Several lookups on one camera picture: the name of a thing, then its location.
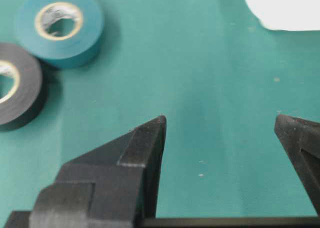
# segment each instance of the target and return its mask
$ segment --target tape roll core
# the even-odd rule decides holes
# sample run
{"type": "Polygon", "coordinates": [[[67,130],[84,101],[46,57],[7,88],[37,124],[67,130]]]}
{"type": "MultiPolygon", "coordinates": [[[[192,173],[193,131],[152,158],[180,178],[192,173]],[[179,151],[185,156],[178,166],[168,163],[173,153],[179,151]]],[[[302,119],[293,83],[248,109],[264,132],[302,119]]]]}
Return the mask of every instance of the tape roll core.
{"type": "Polygon", "coordinates": [[[84,18],[81,10],[69,2],[54,2],[43,7],[36,15],[34,26],[37,33],[45,39],[60,41],[75,36],[81,29],[84,18]],[[52,34],[48,34],[48,29],[52,24],[60,19],[69,18],[75,22],[75,26],[71,33],[66,36],[57,37],[52,34]]]}
{"type": "Polygon", "coordinates": [[[4,97],[0,98],[0,104],[10,99],[17,91],[20,84],[20,75],[17,68],[9,61],[0,60],[0,75],[11,77],[13,79],[13,86],[4,97]]]}

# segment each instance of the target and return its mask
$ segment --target black electrical tape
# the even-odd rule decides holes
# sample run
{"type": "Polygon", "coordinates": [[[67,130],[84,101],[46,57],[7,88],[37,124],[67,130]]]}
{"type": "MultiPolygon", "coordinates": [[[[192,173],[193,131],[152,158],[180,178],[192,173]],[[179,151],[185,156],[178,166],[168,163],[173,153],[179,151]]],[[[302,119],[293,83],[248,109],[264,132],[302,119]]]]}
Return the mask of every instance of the black electrical tape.
{"type": "Polygon", "coordinates": [[[41,111],[46,89],[37,59],[14,44],[0,43],[0,75],[14,80],[9,93],[0,97],[0,131],[8,131],[24,126],[41,111]]]}

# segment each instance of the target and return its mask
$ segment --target blue electrical tape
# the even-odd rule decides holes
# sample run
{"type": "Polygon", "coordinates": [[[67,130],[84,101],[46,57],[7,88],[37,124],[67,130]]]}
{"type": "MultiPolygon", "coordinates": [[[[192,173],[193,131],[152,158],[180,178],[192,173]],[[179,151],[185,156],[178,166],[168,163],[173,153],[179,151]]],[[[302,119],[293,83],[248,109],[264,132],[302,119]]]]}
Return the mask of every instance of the blue electrical tape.
{"type": "Polygon", "coordinates": [[[100,49],[104,16],[95,0],[27,0],[18,11],[15,33],[22,47],[57,68],[89,62],[100,49]],[[72,19],[73,30],[63,36],[49,28],[72,19]]]}

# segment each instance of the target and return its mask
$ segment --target green cutting mat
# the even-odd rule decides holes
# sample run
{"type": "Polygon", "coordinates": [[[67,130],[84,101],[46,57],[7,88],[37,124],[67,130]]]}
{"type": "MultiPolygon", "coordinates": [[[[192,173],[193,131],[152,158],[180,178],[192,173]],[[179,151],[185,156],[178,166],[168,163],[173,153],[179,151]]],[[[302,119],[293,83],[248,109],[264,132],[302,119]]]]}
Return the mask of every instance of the green cutting mat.
{"type": "MultiPolygon", "coordinates": [[[[273,126],[279,113],[320,121],[320,32],[268,31],[244,0],[98,1],[98,58],[47,71],[42,113],[0,133],[0,225],[61,164],[160,114],[157,216],[316,214],[273,126]]],[[[23,2],[1,0],[0,41],[17,43],[23,2]]]]}

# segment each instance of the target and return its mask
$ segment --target tape roll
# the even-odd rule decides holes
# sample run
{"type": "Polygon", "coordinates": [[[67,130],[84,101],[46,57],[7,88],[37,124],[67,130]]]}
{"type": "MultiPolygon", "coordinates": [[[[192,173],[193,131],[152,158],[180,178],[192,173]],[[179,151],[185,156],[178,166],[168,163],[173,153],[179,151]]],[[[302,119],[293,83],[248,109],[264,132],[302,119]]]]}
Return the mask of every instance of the tape roll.
{"type": "Polygon", "coordinates": [[[0,76],[13,79],[12,88],[0,97],[0,130],[11,130],[32,120],[34,104],[42,104],[36,101],[43,75],[38,61],[23,48],[0,43],[0,76]]]}
{"type": "Polygon", "coordinates": [[[22,47],[57,68],[73,68],[97,55],[104,16],[95,0],[27,0],[17,13],[15,33],[22,47]],[[67,35],[49,28],[62,19],[74,22],[67,35]]]}

